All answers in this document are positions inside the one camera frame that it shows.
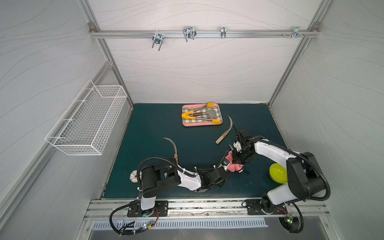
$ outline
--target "checkered cloth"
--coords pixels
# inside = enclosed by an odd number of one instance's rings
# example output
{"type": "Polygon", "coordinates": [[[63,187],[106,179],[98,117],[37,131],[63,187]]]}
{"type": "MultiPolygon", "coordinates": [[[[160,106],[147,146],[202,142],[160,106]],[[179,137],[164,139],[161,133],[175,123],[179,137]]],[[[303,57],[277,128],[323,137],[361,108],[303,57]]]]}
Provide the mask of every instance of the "checkered cloth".
{"type": "MultiPolygon", "coordinates": [[[[189,111],[192,111],[193,109],[196,108],[182,108],[182,113],[186,113],[189,111]]],[[[223,121],[223,117],[221,116],[220,108],[219,107],[210,107],[210,108],[203,108],[201,110],[198,110],[197,113],[205,113],[207,110],[212,109],[216,111],[216,118],[220,121],[223,121]]],[[[204,118],[204,119],[212,119],[209,115],[201,115],[201,116],[196,116],[197,118],[204,118]]],[[[183,123],[187,122],[208,122],[200,119],[185,119],[182,118],[183,123]]]]}

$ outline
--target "wire basket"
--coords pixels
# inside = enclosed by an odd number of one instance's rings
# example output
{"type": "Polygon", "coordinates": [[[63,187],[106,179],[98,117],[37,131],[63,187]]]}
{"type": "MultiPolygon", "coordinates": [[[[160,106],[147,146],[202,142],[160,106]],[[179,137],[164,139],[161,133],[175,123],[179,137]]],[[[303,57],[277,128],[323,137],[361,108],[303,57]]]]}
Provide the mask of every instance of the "wire basket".
{"type": "Polygon", "coordinates": [[[120,85],[95,86],[89,81],[93,87],[86,88],[88,82],[77,97],[85,98],[75,100],[45,138],[67,155],[101,155],[127,98],[120,85]],[[75,111],[65,118],[70,109],[75,111]]]}

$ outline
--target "tongs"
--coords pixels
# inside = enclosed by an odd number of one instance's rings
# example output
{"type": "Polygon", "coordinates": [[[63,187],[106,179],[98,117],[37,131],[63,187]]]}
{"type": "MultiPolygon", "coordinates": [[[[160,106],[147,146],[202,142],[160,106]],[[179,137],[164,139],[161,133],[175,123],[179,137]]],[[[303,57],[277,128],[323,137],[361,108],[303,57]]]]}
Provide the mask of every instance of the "tongs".
{"type": "Polygon", "coordinates": [[[200,107],[200,108],[197,108],[197,109],[194,109],[192,111],[189,111],[189,112],[186,112],[186,113],[183,113],[181,114],[181,117],[184,118],[184,119],[200,119],[200,120],[203,120],[203,121],[212,121],[212,123],[216,123],[216,124],[220,124],[221,121],[218,120],[218,119],[206,119],[206,118],[197,118],[197,117],[194,117],[193,114],[195,112],[197,112],[198,110],[201,110],[203,108],[210,108],[214,105],[215,103],[214,102],[210,102],[210,103],[207,103],[205,104],[204,106],[200,107]]]}

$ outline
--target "pink towel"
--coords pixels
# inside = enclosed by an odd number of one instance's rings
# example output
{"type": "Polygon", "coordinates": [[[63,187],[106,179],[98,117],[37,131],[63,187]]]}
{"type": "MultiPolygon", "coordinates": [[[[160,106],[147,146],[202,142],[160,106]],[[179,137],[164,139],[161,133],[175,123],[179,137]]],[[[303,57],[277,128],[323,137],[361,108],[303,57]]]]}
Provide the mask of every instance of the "pink towel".
{"type": "Polygon", "coordinates": [[[228,156],[225,157],[228,161],[230,161],[230,164],[228,165],[228,170],[231,172],[239,171],[243,168],[244,165],[242,164],[232,164],[232,151],[228,153],[228,156]]]}

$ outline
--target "yellow-green bowl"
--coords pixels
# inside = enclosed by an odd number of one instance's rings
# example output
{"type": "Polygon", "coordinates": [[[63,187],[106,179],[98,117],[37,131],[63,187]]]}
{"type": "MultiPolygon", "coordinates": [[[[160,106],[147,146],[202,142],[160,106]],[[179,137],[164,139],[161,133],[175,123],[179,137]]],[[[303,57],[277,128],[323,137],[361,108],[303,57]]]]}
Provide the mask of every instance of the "yellow-green bowl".
{"type": "Polygon", "coordinates": [[[277,183],[285,184],[288,182],[287,170],[278,163],[269,167],[269,176],[277,183]]]}

